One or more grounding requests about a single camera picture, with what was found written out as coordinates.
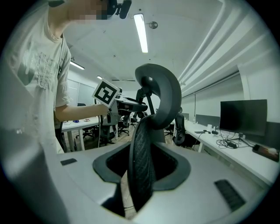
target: fluorescent light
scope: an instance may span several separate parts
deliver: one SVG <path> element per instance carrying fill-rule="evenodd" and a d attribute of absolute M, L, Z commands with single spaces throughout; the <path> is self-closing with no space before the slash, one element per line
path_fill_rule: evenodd
<path fill-rule="evenodd" d="M 146 37 L 144 15 L 143 14 L 134 15 L 134 21 L 135 21 L 135 25 L 137 28 L 142 52 L 148 53 L 148 44 L 147 44 L 147 37 Z"/>
<path fill-rule="evenodd" d="M 76 66 L 76 67 L 79 68 L 79 69 L 84 70 L 84 67 L 82 67 L 81 65 L 78 65 L 77 63 L 75 63 L 75 62 L 73 62 L 73 61 L 70 61 L 70 64 Z"/>

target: office room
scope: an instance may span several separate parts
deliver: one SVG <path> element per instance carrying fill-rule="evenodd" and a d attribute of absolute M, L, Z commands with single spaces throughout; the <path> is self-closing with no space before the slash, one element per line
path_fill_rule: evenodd
<path fill-rule="evenodd" d="M 272 221 L 280 52 L 252 6 L 37 1 L 0 61 L 0 161 L 25 218 Z"/>

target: white t-shirt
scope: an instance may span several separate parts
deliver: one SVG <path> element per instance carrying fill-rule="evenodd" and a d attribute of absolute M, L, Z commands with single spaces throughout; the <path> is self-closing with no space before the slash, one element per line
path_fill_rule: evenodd
<path fill-rule="evenodd" d="M 65 38 L 56 38 L 49 30 L 48 11 L 49 6 L 44 5 L 20 22 L 6 45 L 2 63 L 34 97 L 22 130 L 38 138 L 43 147 L 56 149 L 53 111 L 71 101 L 67 92 L 71 54 Z"/>

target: black monitor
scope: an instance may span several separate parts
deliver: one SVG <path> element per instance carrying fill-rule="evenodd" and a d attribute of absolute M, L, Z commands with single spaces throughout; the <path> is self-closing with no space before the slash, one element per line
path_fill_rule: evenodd
<path fill-rule="evenodd" d="M 182 113 L 184 118 L 189 119 L 189 114 L 188 113 Z"/>
<path fill-rule="evenodd" d="M 220 103 L 220 129 L 264 136 L 267 100 L 223 101 Z"/>

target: white table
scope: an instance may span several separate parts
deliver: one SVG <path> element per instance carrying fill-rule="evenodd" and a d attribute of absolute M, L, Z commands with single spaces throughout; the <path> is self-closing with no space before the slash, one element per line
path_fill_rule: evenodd
<path fill-rule="evenodd" d="M 69 146 L 72 152 L 74 152 L 72 131 L 73 130 L 79 131 L 80 148 L 84 150 L 83 128 L 88 128 L 91 126 L 98 125 L 98 117 L 90 117 L 89 120 L 90 121 L 86 122 L 85 119 L 81 119 L 78 123 L 75 123 L 73 121 L 68 121 L 66 123 L 63 123 L 62 132 L 67 132 Z"/>
<path fill-rule="evenodd" d="M 185 121 L 186 132 L 196 139 L 199 137 L 200 134 L 195 133 L 195 131 L 203 131 L 206 129 L 206 126 L 200 124 L 193 124 L 190 121 Z M 219 139 L 222 139 L 220 135 L 213 135 L 208 133 L 202 134 L 199 137 L 199 152 L 203 150 L 204 146 L 207 146 L 220 156 L 224 157 L 229 162 L 241 165 L 243 168 L 248 170 L 266 185 L 271 186 L 274 183 L 275 179 L 279 174 L 279 163 L 274 162 L 264 156 L 258 155 L 257 153 L 254 153 L 252 151 L 252 148 L 249 146 L 237 149 L 220 149 L 216 143 L 216 140 Z"/>

